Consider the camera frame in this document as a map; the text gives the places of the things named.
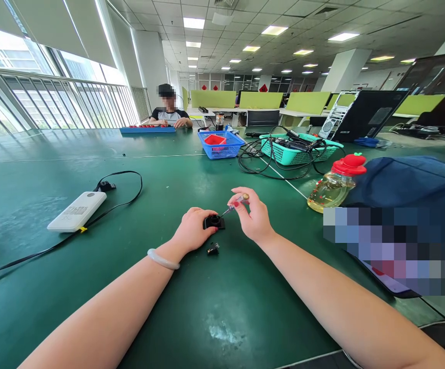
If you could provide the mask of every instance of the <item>screwdriver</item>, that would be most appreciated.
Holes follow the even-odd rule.
[[[243,202],[243,201],[247,201],[250,198],[250,196],[248,194],[242,194],[239,198],[237,198],[235,201],[238,202]],[[234,206],[233,205],[229,205],[228,209],[221,215],[221,218],[224,217],[224,215],[226,213],[229,213],[230,211],[234,210]]]

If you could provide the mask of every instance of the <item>hand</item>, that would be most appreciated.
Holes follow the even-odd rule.
[[[190,208],[181,219],[181,224],[171,241],[183,248],[185,253],[198,249],[214,233],[217,227],[204,229],[204,219],[211,215],[217,215],[213,210]]]
[[[175,123],[175,128],[185,127],[187,125],[188,118],[180,118]]]
[[[236,195],[233,195],[228,201],[228,206],[233,205],[238,213],[241,222],[241,229],[256,244],[260,244],[264,240],[269,240],[276,235],[274,229],[270,225],[269,212],[267,206],[260,201],[258,195],[252,189],[246,187],[237,187],[232,189]],[[247,208],[236,201],[243,193],[247,193],[250,198],[250,213]]]

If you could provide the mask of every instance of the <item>black t-shirt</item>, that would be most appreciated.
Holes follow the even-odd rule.
[[[156,108],[151,114],[151,118],[156,120],[166,119],[169,124],[175,124],[180,118],[188,118],[187,112],[184,110],[175,109],[173,113],[168,113],[165,108]]]

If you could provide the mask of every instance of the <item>black cap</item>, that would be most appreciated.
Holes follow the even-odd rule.
[[[160,97],[174,97],[175,90],[170,84],[162,84],[157,87],[157,92]]]

